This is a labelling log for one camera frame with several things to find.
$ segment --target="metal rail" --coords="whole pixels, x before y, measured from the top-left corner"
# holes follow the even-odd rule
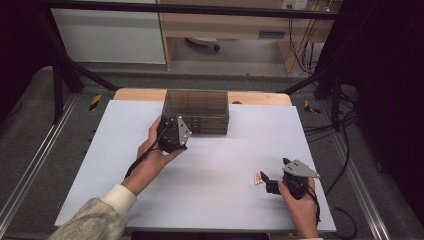
[[[25,173],[22,175],[19,183],[16,185],[13,193],[10,195],[6,204],[0,212],[0,239],[2,239],[3,235],[6,233],[7,228],[12,222],[13,217],[15,216],[19,206],[24,200],[27,192],[29,191],[34,179],[36,178],[38,172],[43,166],[44,161],[46,160],[50,150],[52,149],[56,139],[58,138],[60,132],[68,120],[76,99],[78,98],[78,94],[73,94],[67,101],[64,114],[62,115],[59,122],[53,125],[50,128],[46,138],[41,143],[37,153],[33,157],[31,163],[28,165]]]
[[[174,4],[149,4],[149,3],[123,3],[123,2],[97,2],[97,1],[72,1],[72,0],[38,0],[39,6],[59,9],[79,9],[96,11],[122,11],[122,12],[156,12],[156,13],[185,13],[207,15],[230,15],[273,18],[298,18],[319,20],[352,20],[359,15],[339,12],[318,12],[285,9],[258,9],[224,6],[200,5],[174,5]]]

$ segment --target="wall outlet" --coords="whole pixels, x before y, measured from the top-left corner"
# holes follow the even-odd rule
[[[294,9],[294,5],[296,5],[296,0],[284,0],[281,9]]]
[[[308,0],[296,0],[293,9],[295,10],[305,10]]]

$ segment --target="gray floor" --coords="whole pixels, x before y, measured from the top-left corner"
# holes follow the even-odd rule
[[[289,74],[284,71],[283,60],[273,42],[222,40],[220,45],[221,50],[214,52],[209,47],[180,39],[171,70],[163,67],[149,69],[146,66],[134,69],[134,66],[128,65],[116,67],[109,72],[106,69],[97,70],[108,81],[125,87],[265,92],[285,89],[305,76],[300,75],[300,72]],[[85,80],[85,83],[86,91],[77,96],[76,105],[63,131],[7,229],[6,239],[12,236],[43,239],[55,230],[53,223],[60,211],[60,204],[65,200],[84,159],[84,152],[90,146],[89,140],[95,134],[93,131],[100,122],[107,102],[114,94],[99,89],[89,80]],[[309,100],[314,108],[328,105],[328,101],[315,101],[311,94],[313,90],[312,85],[293,94],[293,104],[298,107],[303,125],[326,125],[323,114],[304,110],[304,100]],[[90,112],[88,108],[98,91],[103,92],[103,97],[96,111]],[[344,105],[342,108],[345,112],[349,110]],[[22,108],[0,125],[0,206],[6,204],[42,144],[52,119],[52,76],[49,71],[40,71],[22,97]],[[349,126],[347,133],[351,159],[366,183],[391,239],[424,239],[423,227],[404,201],[391,176],[376,170],[376,162],[361,134],[360,126]],[[328,136],[311,142],[309,146],[317,170],[322,176],[322,184],[327,188],[342,166],[335,138]],[[374,239],[352,183],[346,175],[330,193],[328,201],[353,216],[358,226],[357,239]],[[338,232],[344,236],[350,235],[353,231],[350,220],[339,212],[334,211],[332,214]],[[325,234],[324,237],[336,238],[332,234]],[[273,239],[286,238],[286,234],[273,235]]]

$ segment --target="black cable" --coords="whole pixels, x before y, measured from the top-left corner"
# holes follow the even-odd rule
[[[333,206],[333,209],[336,210],[336,211],[339,211],[339,212],[342,212],[342,213],[346,214],[346,216],[348,216],[349,219],[350,219],[350,221],[352,222],[354,230],[353,230],[352,236],[349,236],[349,237],[342,236],[342,235],[337,234],[335,232],[333,232],[332,234],[334,236],[342,239],[342,240],[351,240],[351,239],[354,239],[356,237],[356,235],[358,234],[358,226],[356,225],[355,219],[353,219],[352,215],[350,215],[347,211],[345,211],[345,210],[343,210],[341,208],[338,208],[338,207],[334,207]]]
[[[325,138],[325,137],[331,136],[332,134],[334,134],[334,133],[336,133],[336,132],[337,132],[337,131],[334,131],[334,132],[328,133],[328,134],[326,134],[326,135],[324,135],[324,136],[320,136],[320,137],[318,137],[318,138],[315,138],[315,139],[313,139],[313,140],[309,140],[309,141],[308,141],[308,143],[312,143],[312,142],[318,141],[318,140],[320,140],[320,139],[323,139],[323,138]]]
[[[168,130],[169,128],[169,124],[166,125],[166,127],[162,130],[162,132],[159,134],[159,136],[156,138],[156,140],[152,143],[152,145],[149,147],[149,149],[147,149],[146,152],[144,152],[143,154],[141,154],[141,156],[139,158],[137,158],[137,160],[135,160],[133,162],[133,164],[131,164],[131,166],[129,167],[127,174],[125,174],[125,178],[127,178],[128,176],[131,175],[131,173],[134,171],[134,169],[144,160],[147,158],[147,155],[149,155],[149,153],[151,151],[157,150],[158,148],[153,149],[153,147],[156,145],[156,143],[158,143],[159,139],[161,139],[163,137],[163,135],[165,134],[166,130]]]
[[[350,114],[352,114],[352,113],[354,113],[354,112],[349,112],[349,113],[346,113],[346,115],[344,116],[344,118],[343,119],[345,119],[348,115],[350,115]],[[346,142],[346,160],[345,160],[345,163],[344,163],[344,165],[343,165],[343,168],[342,168],[342,170],[339,172],[339,174],[338,174],[338,176],[336,177],[336,179],[333,181],[333,183],[330,185],[330,187],[328,188],[328,190],[325,192],[325,196],[328,196],[328,194],[331,192],[331,190],[334,188],[334,186],[336,185],[336,183],[340,180],[340,178],[343,176],[343,174],[344,174],[344,172],[346,171],[346,168],[347,168],[347,166],[348,166],[348,164],[349,164],[349,154],[350,154],[350,146],[349,146],[349,139],[348,139],[348,137],[347,137],[347,134],[346,134],[346,127],[345,127],[345,124],[344,124],[344,122],[342,122],[342,129],[343,129],[343,136],[344,136],[344,139],[345,139],[345,142]]]

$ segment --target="aluminum rail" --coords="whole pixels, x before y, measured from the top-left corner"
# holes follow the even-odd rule
[[[350,13],[331,11],[300,11],[285,9],[242,8],[224,6],[195,6],[174,4],[97,2],[72,0],[38,0],[38,6],[58,9],[121,11],[121,12],[156,12],[156,13],[184,13],[206,15],[252,16],[272,18],[319,19],[319,20],[352,20],[360,17]]]

